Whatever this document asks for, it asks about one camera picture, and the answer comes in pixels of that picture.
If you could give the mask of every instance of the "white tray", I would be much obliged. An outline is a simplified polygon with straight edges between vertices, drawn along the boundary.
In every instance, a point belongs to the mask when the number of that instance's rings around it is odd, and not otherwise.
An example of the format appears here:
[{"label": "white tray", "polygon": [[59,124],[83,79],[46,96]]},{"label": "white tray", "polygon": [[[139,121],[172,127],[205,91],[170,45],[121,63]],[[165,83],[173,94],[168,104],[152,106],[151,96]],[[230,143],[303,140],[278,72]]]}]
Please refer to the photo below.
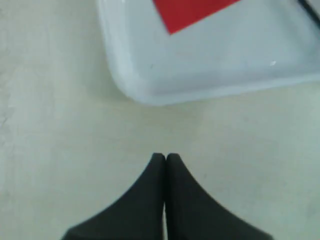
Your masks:
[{"label": "white tray", "polygon": [[169,35],[152,0],[97,0],[109,68],[165,105],[320,80],[320,31],[294,0],[241,0]]}]

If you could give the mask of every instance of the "black cable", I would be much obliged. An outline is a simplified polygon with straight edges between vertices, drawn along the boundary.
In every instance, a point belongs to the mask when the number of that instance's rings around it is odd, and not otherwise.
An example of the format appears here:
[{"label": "black cable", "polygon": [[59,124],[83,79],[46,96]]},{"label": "black cable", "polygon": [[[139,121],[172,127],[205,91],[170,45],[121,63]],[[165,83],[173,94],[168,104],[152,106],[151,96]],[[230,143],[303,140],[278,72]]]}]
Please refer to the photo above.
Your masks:
[{"label": "black cable", "polygon": [[310,5],[308,0],[297,0],[298,3],[303,7],[306,13],[309,15],[314,24],[320,29],[320,16],[319,13]]}]

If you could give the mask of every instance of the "plastic tray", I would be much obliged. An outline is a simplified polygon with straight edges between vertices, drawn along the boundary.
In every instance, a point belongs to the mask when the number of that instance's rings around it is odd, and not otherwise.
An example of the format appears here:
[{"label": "plastic tray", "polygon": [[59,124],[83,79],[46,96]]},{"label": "plastic tray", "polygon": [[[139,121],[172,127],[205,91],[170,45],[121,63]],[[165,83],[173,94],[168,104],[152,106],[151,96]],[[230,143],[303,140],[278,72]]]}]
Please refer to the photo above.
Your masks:
[{"label": "plastic tray", "polygon": [[112,77],[166,105],[320,80],[320,31],[294,0],[241,0],[169,35],[152,0],[97,0]]}]

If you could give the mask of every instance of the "red paper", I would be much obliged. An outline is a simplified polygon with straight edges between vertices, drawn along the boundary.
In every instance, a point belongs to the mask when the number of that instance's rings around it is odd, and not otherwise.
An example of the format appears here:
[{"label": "red paper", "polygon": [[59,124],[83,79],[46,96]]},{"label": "red paper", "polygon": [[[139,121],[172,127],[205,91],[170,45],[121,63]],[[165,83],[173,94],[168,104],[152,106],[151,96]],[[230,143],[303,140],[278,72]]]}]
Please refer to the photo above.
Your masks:
[{"label": "red paper", "polygon": [[153,0],[170,34],[240,0]]}]

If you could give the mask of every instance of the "red square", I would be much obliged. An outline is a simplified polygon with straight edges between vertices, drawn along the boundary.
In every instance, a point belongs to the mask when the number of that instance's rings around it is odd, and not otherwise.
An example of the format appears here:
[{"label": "red square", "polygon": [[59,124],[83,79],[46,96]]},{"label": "red square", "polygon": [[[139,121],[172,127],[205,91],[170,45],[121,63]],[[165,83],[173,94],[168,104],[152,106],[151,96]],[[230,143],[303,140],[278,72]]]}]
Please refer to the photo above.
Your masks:
[{"label": "red square", "polygon": [[240,0],[153,0],[164,24],[173,34]]}]

